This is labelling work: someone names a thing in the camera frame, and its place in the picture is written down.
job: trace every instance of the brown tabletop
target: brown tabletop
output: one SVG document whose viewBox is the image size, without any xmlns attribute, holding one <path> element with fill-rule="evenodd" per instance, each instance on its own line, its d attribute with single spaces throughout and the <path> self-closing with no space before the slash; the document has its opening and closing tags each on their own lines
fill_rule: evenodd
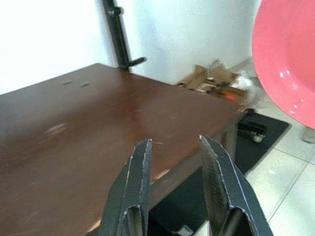
<svg viewBox="0 0 315 236">
<path fill-rule="evenodd" d="M 220 137 L 243 112 L 101 64 L 1 95 L 0 235 L 84 235 L 145 138 L 154 206 L 200 165 L 198 135 Z"/>
</svg>

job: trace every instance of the red plate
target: red plate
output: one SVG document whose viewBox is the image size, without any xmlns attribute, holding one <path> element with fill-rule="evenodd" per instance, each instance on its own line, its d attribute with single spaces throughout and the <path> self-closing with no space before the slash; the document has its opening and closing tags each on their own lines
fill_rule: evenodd
<svg viewBox="0 0 315 236">
<path fill-rule="evenodd" d="M 262 0 L 252 56 L 264 89 L 289 116 L 315 129 L 315 0 Z"/>
</svg>

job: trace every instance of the black pole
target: black pole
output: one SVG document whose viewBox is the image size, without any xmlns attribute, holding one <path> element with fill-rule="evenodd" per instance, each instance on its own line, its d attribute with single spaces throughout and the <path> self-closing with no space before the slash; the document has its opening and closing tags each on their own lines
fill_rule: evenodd
<svg viewBox="0 0 315 236">
<path fill-rule="evenodd" d="M 119 68 L 129 71 L 130 66 L 142 63 L 146 58 L 129 60 L 124 31 L 120 19 L 120 14 L 122 14 L 123 10 L 121 7 L 115 6 L 114 0 L 103 0 L 103 5 Z"/>
</svg>

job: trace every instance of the white wall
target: white wall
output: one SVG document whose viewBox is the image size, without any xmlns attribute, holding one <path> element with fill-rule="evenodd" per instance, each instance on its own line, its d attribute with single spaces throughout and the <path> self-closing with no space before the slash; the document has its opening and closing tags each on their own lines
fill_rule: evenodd
<svg viewBox="0 0 315 236">
<path fill-rule="evenodd" d="M 101 0 L 1 0 L 0 94 L 101 62 L 116 66 Z"/>
<path fill-rule="evenodd" d="M 134 73 L 174 84 L 221 59 L 232 67 L 251 56 L 258 0 L 118 0 L 132 58 L 148 61 Z"/>
</svg>

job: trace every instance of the black floor mat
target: black floor mat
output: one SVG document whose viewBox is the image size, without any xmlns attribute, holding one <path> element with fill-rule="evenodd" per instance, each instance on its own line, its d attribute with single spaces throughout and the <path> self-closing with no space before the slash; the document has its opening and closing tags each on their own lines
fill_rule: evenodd
<svg viewBox="0 0 315 236">
<path fill-rule="evenodd" d="M 247 114 L 243 121 L 267 126 L 261 143 L 237 136 L 235 163 L 242 173 L 250 170 L 289 127 L 289 124 L 257 113 Z M 183 225 L 194 232 L 208 219 L 201 168 L 163 199 L 149 213 L 149 236 L 174 235 Z"/>
<path fill-rule="evenodd" d="M 249 138 L 243 137 L 240 134 L 237 135 L 235 164 L 245 174 L 288 129 L 289 124 L 257 113 L 247 114 L 242 120 L 267 126 L 266 136 L 261 143 L 255 143 Z"/>
</svg>

